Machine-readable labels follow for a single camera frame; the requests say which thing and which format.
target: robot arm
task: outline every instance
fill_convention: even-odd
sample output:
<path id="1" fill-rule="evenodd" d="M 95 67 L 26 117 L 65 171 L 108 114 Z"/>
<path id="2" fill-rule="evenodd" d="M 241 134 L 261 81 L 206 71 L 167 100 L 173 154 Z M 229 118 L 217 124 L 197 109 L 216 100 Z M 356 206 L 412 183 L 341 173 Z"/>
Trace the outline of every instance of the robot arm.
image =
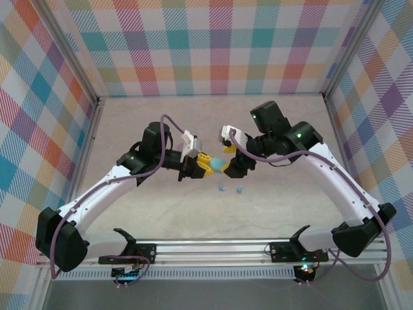
<path id="1" fill-rule="evenodd" d="M 263 135 L 252 138 L 229 125 L 221 130 L 221 143 L 237 147 L 236 156 L 222 168 L 223 172 L 230 178 L 242 178 L 247 170 L 254 170 L 256 160 L 269 162 L 267 157 L 273 154 L 284 155 L 283 159 L 300 165 L 319 183 L 343 217 L 338 226 L 303 227 L 291 237 L 291 250 L 297 258 L 305 251 L 336 247 L 349 256 L 359 256 L 381 232 L 371 210 L 387 224 L 396 214 L 393 205 L 380 205 L 367 194 L 334 158 L 319 133 L 305 122 L 291 127 L 274 101 L 255 108 L 251 115 Z"/>
<path id="2" fill-rule="evenodd" d="M 87 234 L 86 231 L 118 198 L 140 186 L 151 175 L 150 172 L 161 161 L 162 148 L 171 137 L 169 127 L 163 126 L 164 146 L 161 143 L 161 124 L 149 124 L 142 141 L 123 154 L 99 182 L 57 211 L 46 208 L 41 212 L 35 245 L 48 258 L 57 226 L 65 216 L 70 216 L 57 232 L 55 243 L 54 262 L 62 271 L 70 271 L 89 258 L 137 255 L 136 240 L 122 229 L 114 229 L 109 235 Z M 201 152 L 201 142 L 188 131 L 184 131 L 182 138 L 182 152 L 165 150 L 162 167 L 179 171 L 178 181 L 185 177 L 204 178 L 211 175 L 212 169 L 208 166 L 211 158 Z"/>

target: checkered backdrop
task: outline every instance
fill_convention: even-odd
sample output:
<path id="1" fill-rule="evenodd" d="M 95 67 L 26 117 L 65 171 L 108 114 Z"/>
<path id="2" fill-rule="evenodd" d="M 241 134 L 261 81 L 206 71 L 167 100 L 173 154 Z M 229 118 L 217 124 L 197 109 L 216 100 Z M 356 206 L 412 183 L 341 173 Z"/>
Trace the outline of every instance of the checkered backdrop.
<path id="1" fill-rule="evenodd" d="M 37 216 L 68 198 L 92 105 L 29 0 L 0 0 L 0 309 L 22 309 Z"/>
<path id="2" fill-rule="evenodd" d="M 320 92 L 371 2 L 47 1 L 108 96 Z"/>
<path id="3" fill-rule="evenodd" d="M 330 103 L 357 181 L 398 213 L 392 268 L 413 305 L 413 0 L 387 0 Z"/>

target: cable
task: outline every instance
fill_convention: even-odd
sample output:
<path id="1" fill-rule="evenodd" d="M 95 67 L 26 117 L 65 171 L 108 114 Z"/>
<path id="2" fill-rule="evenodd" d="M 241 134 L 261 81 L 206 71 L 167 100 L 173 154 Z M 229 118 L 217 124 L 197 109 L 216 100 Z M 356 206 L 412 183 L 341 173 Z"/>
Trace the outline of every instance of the cable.
<path id="1" fill-rule="evenodd" d="M 269 255 L 269 256 L 271 256 L 271 254 L 267 252 L 267 247 L 268 247 L 269 245 L 270 245 L 270 244 L 267 244 L 267 245 L 265 246 L 265 248 L 264 248 L 264 253 L 267 254 L 267 255 Z"/>
<path id="2" fill-rule="evenodd" d="M 314 280 L 312 280 L 312 282 L 320 281 L 321 279 L 323 279 L 324 277 L 326 277 L 326 275 L 328 275 L 328 274 L 331 272 L 331 270 L 333 270 L 333 268 L 336 266 L 337 262 L 338 262 L 338 259 L 337 259 L 337 258 L 334 259 L 334 261 L 333 261 L 333 263 L 331 264 L 331 266 L 328 267 L 328 269 L 327 269 L 321 276 L 319 276 L 319 277 L 315 278 Z"/>
<path id="3" fill-rule="evenodd" d="M 320 154 L 317 154 L 315 152 L 310 152 L 309 150 L 299 150 L 297 152 L 290 153 L 286 156 L 282 156 L 282 157 L 279 157 L 279 158 L 273 158 L 271 160 L 255 156 L 255 155 L 251 154 L 249 151 L 247 151 L 246 149 L 244 149 L 238 143 L 238 141 L 235 139 L 235 133 L 236 132 L 237 132 L 236 129 L 231 129 L 230 132 L 229 132 L 230 139 L 231 139 L 232 143 L 235 144 L 235 146 L 239 149 L 240 152 L 242 152 L 244 155 L 247 155 L 249 158 L 251 158 L 253 160 L 261 161 L 261 162 L 264 162 L 264 163 L 277 163 L 277 162 L 280 162 L 282 160 L 287 160 L 287 159 L 289 159 L 291 157 L 294 157 L 294 156 L 310 155 L 310 156 L 313 156 L 313 157 L 315 157 L 315 158 L 317 158 L 321 161 L 324 161 L 331 169 L 336 166 L 334 163 L 332 163 L 330 160 L 328 160 L 324 156 L 322 156 Z M 380 226 L 381 230 L 383 231 L 383 235 L 385 237 L 386 248 L 387 248 L 387 258 L 386 258 L 385 267 L 384 267 L 383 271 L 381 272 L 381 274 L 379 274 L 378 276 L 373 277 L 373 278 L 367 278 L 367 277 L 363 276 L 362 274 L 358 274 L 357 272 L 352 270 L 351 267 L 347 263 L 345 263 L 342 259 L 340 259 L 338 257 L 338 255 L 335 255 L 334 253 L 332 253 L 331 250 L 330 250 L 330 253 L 332 254 L 332 256 L 334 256 L 335 259 L 337 259 L 339 262 L 341 262 L 352 274 L 354 274 L 358 278 L 360 278 L 364 281 L 371 281 L 371 282 L 381 280 L 386 276 L 386 274 L 390 270 L 390 264 L 392 262 L 392 248 L 391 248 L 391 244 L 390 244 L 390 236 L 388 235 L 386 225 L 383 223 L 383 220 L 380 218 L 380 216 L 376 212 L 376 210 L 374 210 L 373 206 L 371 206 L 370 202 L 363 195 L 363 193 L 353 184 L 352 180 L 341 169 L 336 167 L 334 170 L 348 183 L 348 185 L 352 188 L 352 190 L 360 197 L 361 201 L 365 204 L 365 206 L 369 209 L 369 211 L 373 214 L 373 216 L 375 217 L 375 219 L 379 223 L 379 226 Z"/>
<path id="4" fill-rule="evenodd" d="M 172 133 L 169 132 L 169 140 L 170 140 L 170 150 L 174 148 L 174 139 L 172 137 Z"/>
<path id="5" fill-rule="evenodd" d="M 137 254 L 138 254 L 139 256 L 143 256 L 143 257 L 145 257 L 145 256 L 144 256 L 144 254 L 143 254 L 142 252 L 138 252 Z M 139 260 L 137 261 L 137 267 L 138 267 L 139 269 L 144 268 L 144 266 L 145 266 L 145 261 L 143 261 L 143 263 L 142 263 L 142 267 L 140 267 L 140 266 L 139 266 Z"/>
<path id="6" fill-rule="evenodd" d="M 291 165 L 292 163 L 287 163 L 286 165 L 274 165 L 273 163 L 268 163 L 270 166 L 273 166 L 273 167 L 286 167 L 286 166 L 289 166 L 289 165 Z"/>
<path id="7" fill-rule="evenodd" d="M 162 145 L 162 150 L 161 150 L 161 159 L 159 160 L 159 163 L 157 164 L 157 166 L 148 172 L 144 172 L 141 174 L 136 174 L 133 176 L 123 176 L 120 178 L 114 178 L 111 180 L 108 180 L 107 182 L 102 182 L 98 185 L 96 185 L 93 189 L 91 189 L 90 191 L 88 191 L 86 194 L 83 195 L 82 198 L 80 198 L 75 205 L 65 214 L 65 216 L 61 219 L 61 221 L 59 222 L 59 224 L 56 227 L 56 230 L 54 231 L 53 237 L 52 237 L 52 243 L 50 244 L 50 273 L 52 274 L 52 279 L 56 279 L 57 276 L 59 276 L 61 269 L 59 269 L 57 272 L 55 270 L 55 265 L 54 265 L 54 255 L 55 255 L 55 247 L 56 247 L 56 240 L 57 240 L 57 236 L 59 235 L 59 231 L 61 230 L 62 226 L 65 224 L 65 222 L 67 221 L 67 219 L 74 213 L 74 211 L 76 211 L 76 209 L 78 209 L 80 207 L 80 205 L 86 200 L 88 199 L 91 195 L 93 195 L 93 193 L 95 193 L 96 191 L 98 191 L 99 189 L 101 189 L 102 187 L 111 184 L 112 182 L 115 181 L 123 181 L 123 180 L 128 180 L 128 179 L 136 179 L 136 178 L 142 178 L 145 176 L 151 176 L 153 175 L 156 171 L 158 171 L 163 164 L 163 161 L 165 160 L 165 151 L 166 151 L 166 147 L 165 147 L 165 130 L 163 128 L 164 125 L 164 120 L 168 119 L 173 126 L 175 126 L 175 128 L 180 131 L 180 133 L 184 133 L 184 131 L 181 129 L 181 127 L 179 127 L 175 121 L 170 118 L 170 116 L 163 114 L 161 116 L 161 145 Z"/>
<path id="8" fill-rule="evenodd" d="M 137 148 L 138 146 L 140 146 L 140 144 L 141 144 L 141 141 L 138 141 L 138 142 L 136 142 L 135 144 L 133 144 L 133 145 L 130 147 L 129 152 L 132 152 L 133 150 L 136 150 L 136 148 Z"/>
<path id="9" fill-rule="evenodd" d="M 316 268 L 319 268 L 320 267 L 320 254 L 318 254 L 317 251 L 316 251 L 316 256 L 317 256 L 317 261 L 318 261 Z"/>
<path id="10" fill-rule="evenodd" d="M 108 256 L 109 258 L 119 258 L 120 256 L 116 256 L 116 255 L 112 255 L 112 256 Z M 138 282 L 142 277 L 144 277 L 146 275 L 146 273 L 149 270 L 149 266 L 150 266 L 150 261 L 148 258 L 144 257 L 144 256 L 122 256 L 122 258 L 126 258 L 126 259 L 136 259 L 137 260 L 137 264 L 139 265 L 139 261 L 140 260 L 144 260 L 146 262 L 146 268 L 145 271 L 143 271 L 135 280 L 129 282 L 128 284 L 120 284 L 119 283 L 119 276 L 115 277 L 115 283 L 117 285 L 117 288 L 120 287 L 126 287 L 128 288 L 128 286 L 134 285 L 136 284 L 136 282 Z"/>

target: enclosure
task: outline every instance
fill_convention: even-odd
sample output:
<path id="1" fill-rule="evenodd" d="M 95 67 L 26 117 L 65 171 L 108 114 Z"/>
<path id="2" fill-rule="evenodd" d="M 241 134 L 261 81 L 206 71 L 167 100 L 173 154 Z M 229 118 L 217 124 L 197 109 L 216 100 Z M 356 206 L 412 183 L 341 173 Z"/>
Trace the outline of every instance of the enclosure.
<path id="1" fill-rule="evenodd" d="M 412 1 L 0 4 L 1 309 L 105 308 L 121 301 L 156 309 L 413 304 Z M 392 264 L 383 280 L 362 282 L 342 265 L 310 287 L 283 277 L 292 265 L 271 263 L 266 244 L 304 225 L 343 220 L 299 165 L 264 163 L 240 179 L 217 172 L 178 182 L 176 171 L 161 169 L 94 221 L 88 233 L 120 227 L 158 244 L 153 274 L 129 291 L 116 290 L 97 261 L 50 280 L 35 248 L 40 212 L 58 210 L 91 188 L 150 122 L 168 114 L 197 135 L 203 152 L 228 161 L 234 155 L 223 153 L 221 127 L 259 135 L 250 110 L 273 100 L 292 125 L 312 124 L 362 188 L 396 208 L 388 225 Z M 171 131 L 177 149 L 181 134 Z M 380 236 L 359 258 L 343 257 L 375 276 L 386 252 Z M 257 274 L 197 279 L 214 268 Z M 172 275 L 184 269 L 195 275 Z"/>

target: black mounting bracket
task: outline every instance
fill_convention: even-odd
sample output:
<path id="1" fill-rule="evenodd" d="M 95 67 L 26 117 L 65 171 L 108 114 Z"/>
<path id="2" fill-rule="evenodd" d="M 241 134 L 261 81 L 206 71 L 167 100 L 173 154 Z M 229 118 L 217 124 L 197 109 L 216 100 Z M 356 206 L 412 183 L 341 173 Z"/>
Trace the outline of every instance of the black mounting bracket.
<path id="1" fill-rule="evenodd" d="M 328 262 L 327 252 L 317 250 L 314 252 L 302 251 L 297 257 L 290 242 L 271 242 L 270 243 L 271 262 L 273 263 L 317 263 Z"/>
<path id="2" fill-rule="evenodd" d="M 128 242 L 125 250 L 120 254 L 120 256 L 143 256 L 148 258 L 151 264 L 155 263 L 156 259 L 156 244 L 154 243 L 136 243 L 136 239 L 128 234 L 126 231 L 120 228 L 115 228 L 115 232 L 121 234 L 125 237 Z M 124 265 L 124 264 L 134 264 L 139 268 L 138 263 L 143 263 L 144 260 L 137 261 L 134 258 L 112 258 L 111 256 L 99 257 L 98 263 L 101 265 Z M 124 274 L 125 270 L 123 268 L 113 268 L 112 276 L 118 276 Z"/>

